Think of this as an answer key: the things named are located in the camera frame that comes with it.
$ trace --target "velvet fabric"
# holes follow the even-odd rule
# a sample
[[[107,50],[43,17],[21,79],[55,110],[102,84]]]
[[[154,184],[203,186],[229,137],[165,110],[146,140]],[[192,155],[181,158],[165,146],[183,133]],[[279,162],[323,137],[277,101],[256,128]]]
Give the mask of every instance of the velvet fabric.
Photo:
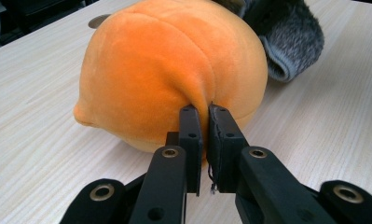
[[[240,127],[263,98],[263,46],[238,16],[209,0],[145,0],[107,18],[82,64],[78,122],[154,152],[195,106],[202,134],[208,106],[226,107]]]

